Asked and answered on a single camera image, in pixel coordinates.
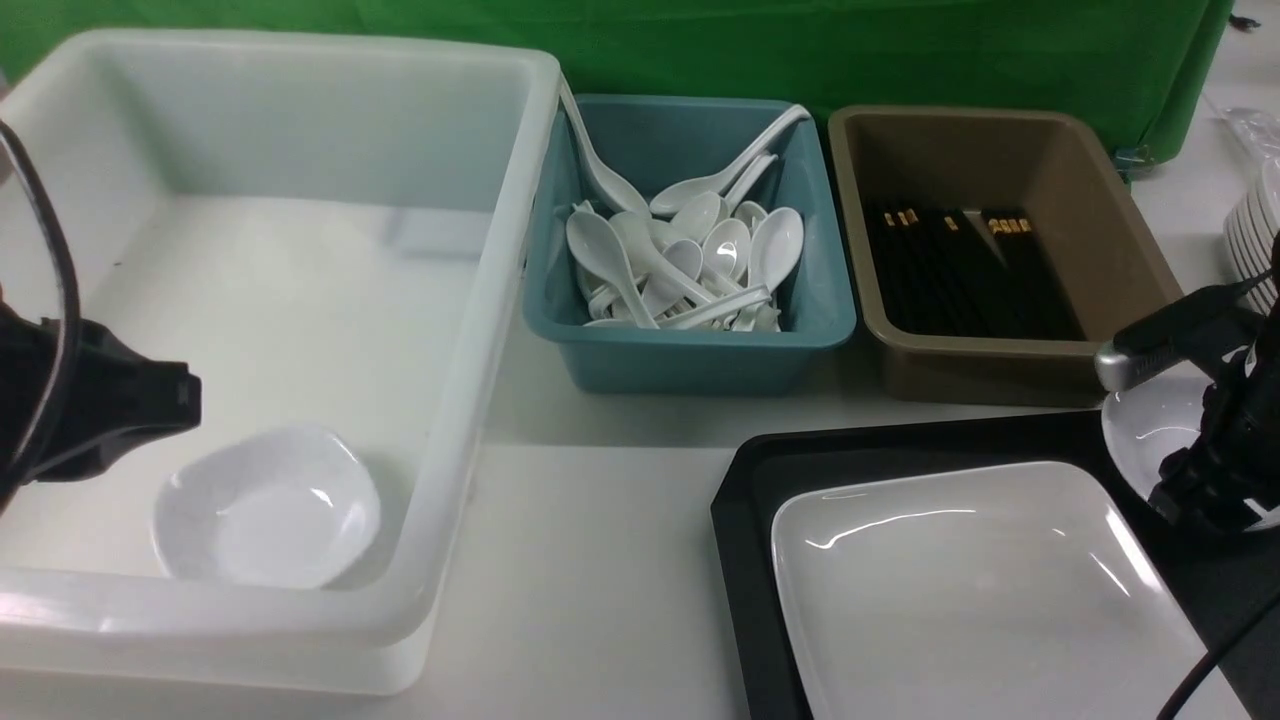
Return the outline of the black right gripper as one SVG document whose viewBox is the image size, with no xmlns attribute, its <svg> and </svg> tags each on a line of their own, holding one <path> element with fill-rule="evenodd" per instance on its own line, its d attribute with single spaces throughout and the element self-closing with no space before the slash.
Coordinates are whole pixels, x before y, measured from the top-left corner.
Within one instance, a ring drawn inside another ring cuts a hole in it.
<svg viewBox="0 0 1280 720">
<path fill-rule="evenodd" d="M 1169 455 L 1149 497 L 1171 525 L 1225 536 L 1277 509 L 1277 309 L 1245 300 L 1261 278 L 1211 284 L 1132 323 L 1102 345 L 1103 389 L 1133 389 L 1190 363 L 1211 379 L 1199 434 Z"/>
</svg>

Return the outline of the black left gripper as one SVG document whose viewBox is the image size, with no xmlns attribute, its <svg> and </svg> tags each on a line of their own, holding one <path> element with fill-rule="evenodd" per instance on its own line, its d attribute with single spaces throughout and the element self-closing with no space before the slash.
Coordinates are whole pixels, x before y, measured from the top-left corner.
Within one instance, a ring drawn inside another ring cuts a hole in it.
<svg viewBox="0 0 1280 720">
<path fill-rule="evenodd" d="M 69 324 L 60 389 L 44 400 L 61 322 L 23 318 L 6 300 L 1 314 L 3 511 L 33 483 L 87 480 L 134 448 L 201 425 L 202 384 L 187 363 L 148 359 L 82 318 Z"/>
</svg>

